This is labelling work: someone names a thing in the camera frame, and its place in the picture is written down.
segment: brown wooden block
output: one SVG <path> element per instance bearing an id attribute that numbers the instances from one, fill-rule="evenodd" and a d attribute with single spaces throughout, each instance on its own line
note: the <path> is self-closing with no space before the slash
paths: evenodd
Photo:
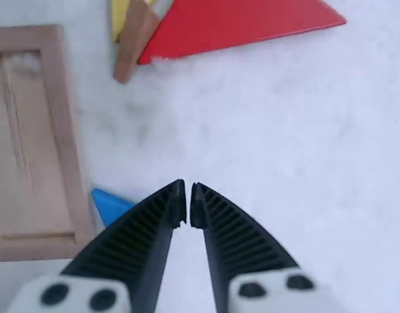
<path id="1" fill-rule="evenodd" d="M 144 0 L 130 1 L 114 68 L 114 78 L 118 82 L 127 83 L 130 80 L 139 56 L 159 23 L 160 19 Z"/>

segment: wooden frame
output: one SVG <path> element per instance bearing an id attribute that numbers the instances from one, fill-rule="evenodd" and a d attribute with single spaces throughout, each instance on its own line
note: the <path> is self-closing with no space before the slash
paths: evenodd
<path id="1" fill-rule="evenodd" d="M 33 51 L 40 54 L 44 94 L 72 226 L 72 231 L 64 233 L 14 238 L 2 236 L 0 261 L 71 258 L 95 235 L 74 139 L 72 101 L 63 49 L 63 29 L 58 25 L 0 27 L 0 53 Z"/>

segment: wooden tray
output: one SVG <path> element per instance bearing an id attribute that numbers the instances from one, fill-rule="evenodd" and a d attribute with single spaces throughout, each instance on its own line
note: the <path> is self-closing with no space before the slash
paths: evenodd
<path id="1" fill-rule="evenodd" d="M 0 261 L 71 258 L 94 236 L 56 25 L 0 28 Z"/>

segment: red tangram piece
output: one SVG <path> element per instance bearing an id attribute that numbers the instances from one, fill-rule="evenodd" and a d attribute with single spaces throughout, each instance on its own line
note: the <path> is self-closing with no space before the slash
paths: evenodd
<path id="1" fill-rule="evenodd" d="M 139 63 L 346 23 L 321 0 L 175 0 Z"/>

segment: yellow wooden piece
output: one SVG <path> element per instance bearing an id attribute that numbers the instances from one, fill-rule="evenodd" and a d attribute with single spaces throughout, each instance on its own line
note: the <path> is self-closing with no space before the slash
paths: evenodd
<path id="1" fill-rule="evenodd" d="M 145 0 L 147 4 L 152 5 L 155 0 Z M 111 0 L 111 23 L 112 23 L 112 40 L 114 43 L 119 42 L 120 33 L 126 22 L 126 12 L 130 5 L 130 0 Z"/>

